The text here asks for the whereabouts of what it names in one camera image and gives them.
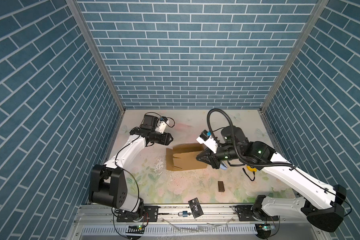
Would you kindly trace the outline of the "brown cardboard box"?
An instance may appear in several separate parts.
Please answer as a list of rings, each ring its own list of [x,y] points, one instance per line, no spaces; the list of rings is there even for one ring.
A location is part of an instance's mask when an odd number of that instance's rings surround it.
[[[199,143],[181,144],[166,149],[166,168],[168,171],[190,171],[205,169],[206,163],[197,161],[196,157],[205,148]]]

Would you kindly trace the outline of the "small dark brown block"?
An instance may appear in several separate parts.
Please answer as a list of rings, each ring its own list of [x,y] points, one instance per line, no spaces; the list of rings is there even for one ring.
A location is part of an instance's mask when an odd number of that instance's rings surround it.
[[[225,192],[225,186],[224,186],[224,182],[223,181],[218,181],[218,191],[220,193],[224,193]]]

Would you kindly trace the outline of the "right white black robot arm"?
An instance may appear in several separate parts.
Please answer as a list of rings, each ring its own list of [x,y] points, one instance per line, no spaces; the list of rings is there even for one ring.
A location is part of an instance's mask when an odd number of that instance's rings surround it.
[[[222,129],[223,144],[218,144],[212,133],[204,130],[197,141],[206,149],[197,155],[197,161],[219,169],[224,161],[243,156],[242,165],[263,171],[300,194],[294,199],[257,196],[251,208],[256,220],[265,221],[277,216],[307,219],[311,225],[329,233],[341,225],[346,216],[342,206],[347,196],[345,187],[332,186],[310,176],[263,142],[250,142],[241,128],[233,127],[233,133],[230,130],[230,127]]]

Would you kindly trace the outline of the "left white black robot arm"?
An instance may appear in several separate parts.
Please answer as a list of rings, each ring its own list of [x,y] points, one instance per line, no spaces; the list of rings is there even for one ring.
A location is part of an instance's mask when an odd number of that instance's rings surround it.
[[[126,174],[132,174],[127,171],[127,167],[144,148],[154,144],[168,146],[174,138],[165,129],[172,128],[175,124],[173,118],[154,112],[146,113],[140,126],[130,131],[126,144],[116,155],[104,164],[92,168],[89,202],[142,215],[144,201],[129,193]]]

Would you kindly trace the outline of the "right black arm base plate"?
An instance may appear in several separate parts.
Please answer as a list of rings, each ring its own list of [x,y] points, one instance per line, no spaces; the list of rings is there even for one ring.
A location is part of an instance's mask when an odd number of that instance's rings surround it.
[[[233,206],[234,212],[238,215],[240,222],[263,221],[271,223],[279,220],[279,216],[268,216],[262,209],[256,209],[253,205]]]

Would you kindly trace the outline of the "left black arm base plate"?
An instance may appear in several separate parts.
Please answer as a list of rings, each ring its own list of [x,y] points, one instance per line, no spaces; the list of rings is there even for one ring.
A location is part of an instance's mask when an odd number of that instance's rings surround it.
[[[128,212],[125,210],[115,210],[118,223],[132,223],[132,222],[157,222],[159,214],[159,206],[144,206],[139,207],[136,212]]]

